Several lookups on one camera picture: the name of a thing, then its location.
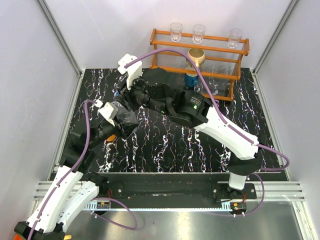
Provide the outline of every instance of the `wooden rack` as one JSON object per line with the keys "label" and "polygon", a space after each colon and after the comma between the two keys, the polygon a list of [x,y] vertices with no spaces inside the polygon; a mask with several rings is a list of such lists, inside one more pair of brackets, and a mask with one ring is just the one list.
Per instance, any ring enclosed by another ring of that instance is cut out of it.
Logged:
{"label": "wooden rack", "polygon": [[[248,38],[241,39],[236,48],[229,48],[227,37],[205,35],[201,44],[194,44],[191,33],[182,33],[181,40],[173,42],[169,31],[157,29],[152,31],[150,45],[153,45],[154,50],[170,46],[185,53],[190,48],[204,50],[205,62],[200,66],[200,72],[204,77],[228,81],[228,89],[225,94],[214,95],[216,99],[226,101],[232,101],[234,98],[234,84],[241,77],[241,61],[244,55],[249,54],[250,50]],[[186,70],[186,66],[187,61],[183,56],[168,51],[154,54],[150,63],[151,69],[162,68],[168,72],[180,74],[196,73],[192,70]]]}

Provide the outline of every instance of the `mug rack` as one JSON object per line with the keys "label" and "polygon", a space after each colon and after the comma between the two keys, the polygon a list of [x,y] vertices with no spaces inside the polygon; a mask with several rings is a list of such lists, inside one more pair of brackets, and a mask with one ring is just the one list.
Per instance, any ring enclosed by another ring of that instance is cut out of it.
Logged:
{"label": "mug rack", "polygon": [[[200,72],[206,81],[209,82],[210,78],[213,78],[213,82],[226,86],[218,89],[216,84],[211,84],[215,88],[210,88],[215,99],[225,101],[232,101],[234,98],[235,81],[241,77],[241,61],[250,50],[248,38],[241,39],[236,48],[229,48],[227,37],[205,35],[201,44],[194,44],[191,33],[182,33],[181,40],[173,42],[169,31],[157,29],[152,31],[150,45],[153,45],[154,50],[170,46],[185,53],[190,48],[204,50],[205,61],[199,68]],[[162,68],[167,72],[196,74],[193,70],[186,70],[186,67],[187,61],[183,56],[168,51],[154,54],[150,63],[151,69]]]}

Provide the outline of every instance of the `orange object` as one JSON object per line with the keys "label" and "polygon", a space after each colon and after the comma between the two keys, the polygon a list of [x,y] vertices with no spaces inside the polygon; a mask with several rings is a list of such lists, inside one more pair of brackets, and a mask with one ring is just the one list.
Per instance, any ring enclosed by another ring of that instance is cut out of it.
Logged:
{"label": "orange object", "polygon": [[22,237],[20,237],[18,234],[14,235],[13,240],[23,240]]}
{"label": "orange object", "polygon": [[116,138],[116,135],[111,135],[110,137],[108,137],[107,139],[106,139],[106,141],[107,142],[111,142],[111,141],[113,141],[114,139]]}

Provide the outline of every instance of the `shot glass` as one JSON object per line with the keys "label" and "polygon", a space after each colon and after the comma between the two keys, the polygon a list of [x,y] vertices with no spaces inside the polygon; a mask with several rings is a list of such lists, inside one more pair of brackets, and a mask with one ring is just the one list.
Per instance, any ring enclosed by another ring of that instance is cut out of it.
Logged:
{"label": "shot glass", "polygon": [[229,32],[228,47],[232,49],[236,48],[242,38],[242,35],[243,35],[243,32],[240,29],[238,28],[231,29]]}
{"label": "shot glass", "polygon": [[195,44],[200,44],[204,39],[205,32],[206,32],[205,26],[201,24],[194,25],[192,29],[192,41]]}
{"label": "shot glass", "polygon": [[179,22],[174,22],[170,25],[170,35],[172,42],[179,42],[181,39],[182,24]]}

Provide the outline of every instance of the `gray floor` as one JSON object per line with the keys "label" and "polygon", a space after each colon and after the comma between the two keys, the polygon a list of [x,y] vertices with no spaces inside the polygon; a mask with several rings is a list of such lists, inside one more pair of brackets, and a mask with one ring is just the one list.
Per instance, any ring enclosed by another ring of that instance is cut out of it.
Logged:
{"label": "gray floor", "polygon": [[[135,212],[139,229],[125,230],[89,212],[81,212],[67,234],[74,240],[302,240],[295,213],[288,202],[265,202],[244,218],[212,216],[206,212]],[[104,217],[133,226],[127,212]]]}

